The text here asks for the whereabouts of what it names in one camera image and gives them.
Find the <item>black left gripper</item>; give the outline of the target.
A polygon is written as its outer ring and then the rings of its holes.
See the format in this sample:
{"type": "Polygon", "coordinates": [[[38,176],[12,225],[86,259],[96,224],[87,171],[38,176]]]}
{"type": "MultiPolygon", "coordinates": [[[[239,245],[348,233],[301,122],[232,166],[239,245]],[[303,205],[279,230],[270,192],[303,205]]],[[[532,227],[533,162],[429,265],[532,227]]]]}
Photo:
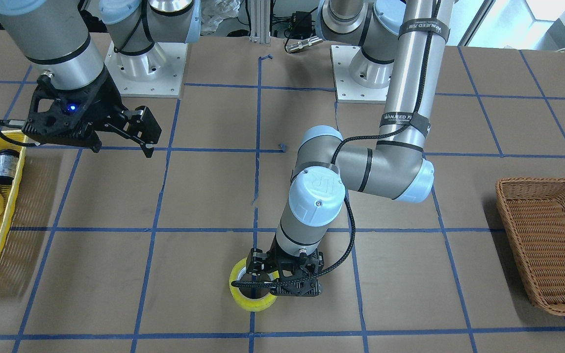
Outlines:
{"type": "Polygon", "coordinates": [[[284,250],[278,241],[274,240],[269,251],[250,249],[246,260],[246,273],[253,282],[268,282],[269,273],[266,268],[279,273],[283,283],[302,283],[317,278],[324,268],[323,253],[319,250],[300,246],[292,253],[284,250]]]}

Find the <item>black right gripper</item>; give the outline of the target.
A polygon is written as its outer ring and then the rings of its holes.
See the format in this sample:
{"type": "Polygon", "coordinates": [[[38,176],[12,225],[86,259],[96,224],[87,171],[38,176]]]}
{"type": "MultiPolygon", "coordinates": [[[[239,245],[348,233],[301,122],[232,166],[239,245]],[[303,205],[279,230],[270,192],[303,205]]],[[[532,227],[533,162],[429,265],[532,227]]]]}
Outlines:
{"type": "Polygon", "coordinates": [[[107,67],[79,89],[84,107],[79,131],[80,146],[98,153],[102,143],[96,131],[113,132],[137,143],[146,158],[151,158],[162,128],[150,108],[142,105],[127,110],[107,67]]]}

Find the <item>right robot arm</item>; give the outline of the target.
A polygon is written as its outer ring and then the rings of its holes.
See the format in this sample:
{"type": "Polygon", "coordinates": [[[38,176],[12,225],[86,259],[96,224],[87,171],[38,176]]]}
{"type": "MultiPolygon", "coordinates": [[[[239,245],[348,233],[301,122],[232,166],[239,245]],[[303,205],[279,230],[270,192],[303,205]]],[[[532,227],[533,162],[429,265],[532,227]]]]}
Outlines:
{"type": "Polygon", "coordinates": [[[162,129],[150,108],[128,109],[127,87],[157,89],[178,76],[163,43],[198,41],[199,0],[102,0],[111,36],[104,60],[76,5],[67,0],[0,0],[0,24],[35,69],[27,119],[0,119],[0,138],[18,147],[56,144],[99,152],[98,132],[134,141],[150,158],[162,129]]]}

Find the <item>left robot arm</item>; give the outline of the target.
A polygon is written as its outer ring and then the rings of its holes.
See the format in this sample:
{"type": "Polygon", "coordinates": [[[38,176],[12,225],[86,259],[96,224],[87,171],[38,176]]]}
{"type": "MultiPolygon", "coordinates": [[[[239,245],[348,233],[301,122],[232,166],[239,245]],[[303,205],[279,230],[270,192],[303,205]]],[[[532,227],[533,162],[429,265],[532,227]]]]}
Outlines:
{"type": "Polygon", "coordinates": [[[323,270],[318,245],[336,219],[347,191],[418,203],[430,194],[433,164],[423,157],[444,49],[449,38],[452,0],[323,0],[316,31],[321,38],[358,45],[370,64],[391,74],[374,149],[352,145],[331,126],[304,134],[292,172],[288,201],[273,245],[253,249],[247,273],[289,271],[235,287],[269,288],[316,279],[323,270]]]}

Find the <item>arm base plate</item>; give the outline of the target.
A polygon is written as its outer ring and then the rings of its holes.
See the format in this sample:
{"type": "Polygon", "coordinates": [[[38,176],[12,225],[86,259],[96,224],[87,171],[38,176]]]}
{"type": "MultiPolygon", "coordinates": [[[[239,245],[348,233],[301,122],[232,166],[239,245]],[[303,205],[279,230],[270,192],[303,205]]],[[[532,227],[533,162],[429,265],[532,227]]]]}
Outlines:
{"type": "Polygon", "coordinates": [[[338,102],[385,103],[394,63],[376,63],[361,47],[331,46],[338,102]]]}
{"type": "Polygon", "coordinates": [[[104,63],[124,98],[179,98],[187,43],[155,43],[139,55],[116,53],[110,43],[104,63]]]}

